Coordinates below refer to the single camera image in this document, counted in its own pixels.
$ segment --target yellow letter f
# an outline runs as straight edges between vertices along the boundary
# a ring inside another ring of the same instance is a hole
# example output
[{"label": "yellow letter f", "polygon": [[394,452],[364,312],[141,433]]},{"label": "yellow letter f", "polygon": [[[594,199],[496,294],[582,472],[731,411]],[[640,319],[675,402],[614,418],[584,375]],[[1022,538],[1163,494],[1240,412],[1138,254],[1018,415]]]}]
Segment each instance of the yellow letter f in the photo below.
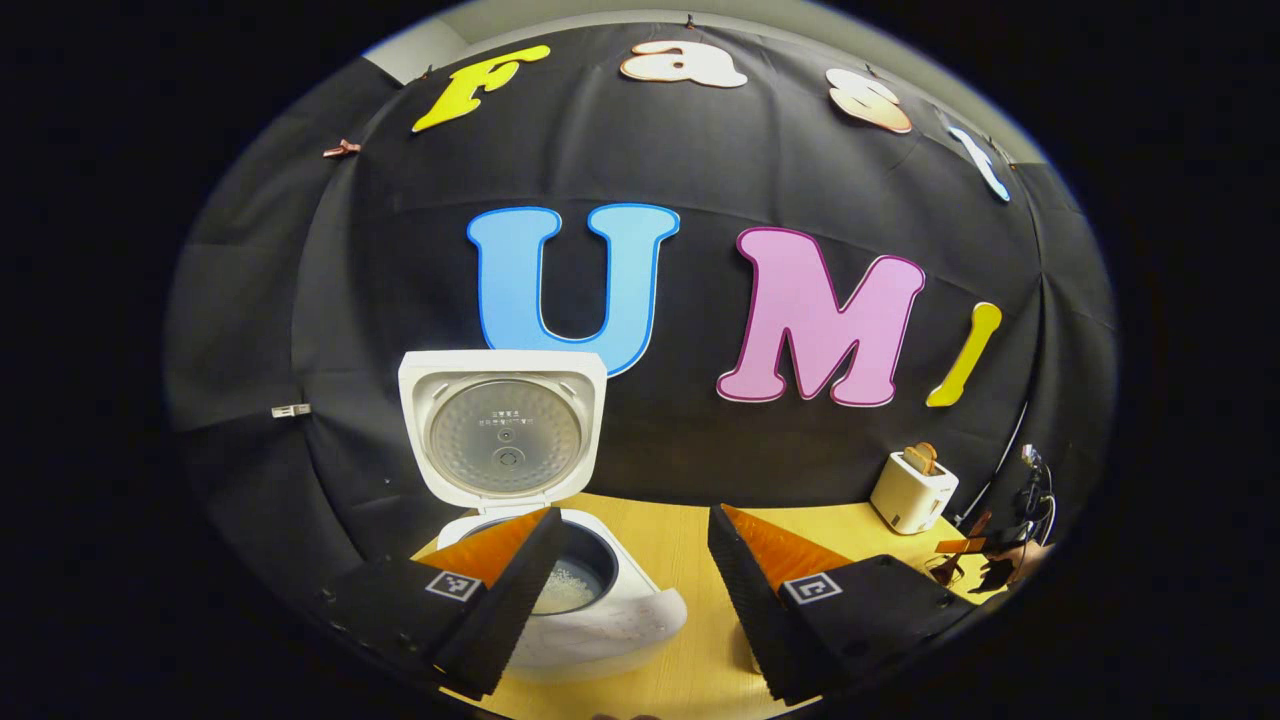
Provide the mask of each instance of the yellow letter f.
[{"label": "yellow letter f", "polygon": [[515,77],[516,70],[520,69],[517,60],[532,63],[534,60],[541,60],[547,55],[550,55],[550,47],[538,45],[490,60],[483,60],[454,72],[449,76],[449,79],[453,82],[440,94],[440,99],[431,106],[431,111],[413,123],[413,132],[424,131],[445,120],[461,118],[475,110],[480,106],[480,101],[471,97],[476,88],[484,87],[485,92],[493,92]]}]

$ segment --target inner lid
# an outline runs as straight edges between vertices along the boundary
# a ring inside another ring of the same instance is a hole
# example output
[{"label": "inner lid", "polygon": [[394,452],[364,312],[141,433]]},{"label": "inner lid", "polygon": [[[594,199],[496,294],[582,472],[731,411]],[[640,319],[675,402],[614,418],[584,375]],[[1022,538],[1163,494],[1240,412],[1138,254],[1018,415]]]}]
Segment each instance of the inner lid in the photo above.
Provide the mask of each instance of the inner lid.
[{"label": "inner lid", "polygon": [[431,460],[476,495],[532,495],[572,471],[582,447],[577,414],[556,392],[526,380],[471,386],[426,428]]}]

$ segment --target open lid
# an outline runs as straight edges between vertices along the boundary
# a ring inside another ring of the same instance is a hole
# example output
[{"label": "open lid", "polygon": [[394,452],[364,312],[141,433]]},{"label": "open lid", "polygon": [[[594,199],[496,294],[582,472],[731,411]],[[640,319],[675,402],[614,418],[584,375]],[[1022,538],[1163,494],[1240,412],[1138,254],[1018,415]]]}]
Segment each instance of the open lid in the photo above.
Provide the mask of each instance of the open lid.
[{"label": "open lid", "polygon": [[451,505],[539,506],[586,487],[604,413],[594,352],[407,352],[401,406],[422,479]]}]

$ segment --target bread slice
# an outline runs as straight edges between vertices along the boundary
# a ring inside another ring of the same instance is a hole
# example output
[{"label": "bread slice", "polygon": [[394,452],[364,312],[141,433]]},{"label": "bread slice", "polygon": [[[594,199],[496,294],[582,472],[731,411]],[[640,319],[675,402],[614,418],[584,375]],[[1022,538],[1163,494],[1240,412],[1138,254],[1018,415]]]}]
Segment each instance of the bread slice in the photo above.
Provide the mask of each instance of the bread slice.
[{"label": "bread slice", "polygon": [[902,460],[905,460],[908,465],[915,468],[915,471],[922,475],[933,474],[933,457],[920,452],[915,447],[902,448]]}]

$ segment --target clip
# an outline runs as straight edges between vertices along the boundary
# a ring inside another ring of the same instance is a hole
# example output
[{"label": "clip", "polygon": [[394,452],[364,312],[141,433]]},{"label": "clip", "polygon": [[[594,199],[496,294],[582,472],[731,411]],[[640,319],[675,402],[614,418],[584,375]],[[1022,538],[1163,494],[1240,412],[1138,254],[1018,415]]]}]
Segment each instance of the clip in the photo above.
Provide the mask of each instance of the clip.
[{"label": "clip", "polygon": [[325,158],[342,158],[343,155],[351,155],[353,152],[360,152],[360,146],[355,142],[347,142],[347,138],[342,138],[338,147],[330,147],[324,151]]}]

